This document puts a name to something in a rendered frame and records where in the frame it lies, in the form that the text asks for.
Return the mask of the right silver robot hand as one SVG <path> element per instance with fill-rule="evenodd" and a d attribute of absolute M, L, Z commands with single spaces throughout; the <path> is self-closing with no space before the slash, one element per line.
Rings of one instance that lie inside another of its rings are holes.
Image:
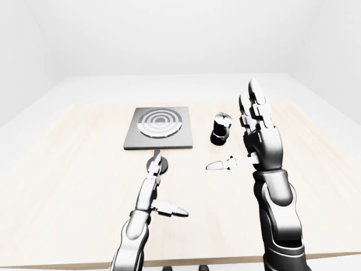
<path fill-rule="evenodd" d="M 271 120 L 271 109 L 260 83 L 251 79 L 247 91 L 239 96 L 240 123 L 245 128 L 243 141 L 247 155 L 233 155 L 227 160 L 215 161 L 207 170 L 234 170 L 253 165 L 258 171 L 280 169 L 283 145 L 278 128 Z"/>

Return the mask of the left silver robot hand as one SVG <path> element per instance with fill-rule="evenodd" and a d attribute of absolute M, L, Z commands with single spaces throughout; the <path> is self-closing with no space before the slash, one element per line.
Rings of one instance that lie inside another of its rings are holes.
<path fill-rule="evenodd" d="M 163 168 L 167 168 L 163 166 L 165 160 L 166 159 L 162 156 L 160 150 L 156 149 L 153 157 L 149 160 L 150 164 L 147 166 L 148 175 L 140 188 L 135 209 L 148 213 L 156 211 L 159 215 L 167 217 L 188 217 L 189 213 L 186 210 L 156 200 L 157 188 L 161 182 L 161 175 L 165 173 Z"/>

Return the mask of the round black stove knob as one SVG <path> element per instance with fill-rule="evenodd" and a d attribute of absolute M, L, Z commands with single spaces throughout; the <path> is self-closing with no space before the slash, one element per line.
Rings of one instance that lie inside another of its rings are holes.
<path fill-rule="evenodd" d="M 149 171 L 149 167 L 151 165 L 151 162 L 154 160 L 154 157 L 150 158 L 148 161 L 147 161 L 147 171 Z M 164 174 L 168 169 L 168 161 L 166 158 L 162 157 L 161 159 L 161 172 L 160 174 Z"/>

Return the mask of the flat dark stove plate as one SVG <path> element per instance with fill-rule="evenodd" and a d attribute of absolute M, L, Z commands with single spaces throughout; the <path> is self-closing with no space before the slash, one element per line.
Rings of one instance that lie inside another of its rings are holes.
<path fill-rule="evenodd" d="M 125 150 L 192 148 L 188 107 L 137 107 L 127 132 Z"/>

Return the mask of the black silver moka pot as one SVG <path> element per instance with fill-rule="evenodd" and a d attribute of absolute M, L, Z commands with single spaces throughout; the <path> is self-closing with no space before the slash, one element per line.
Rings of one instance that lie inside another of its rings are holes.
<path fill-rule="evenodd" d="M 232 117 L 226 113 L 219 112 L 215 115 L 213 130 L 210 141 L 216 146 L 222 146 L 226 143 L 230 135 L 230 127 L 232 125 Z"/>

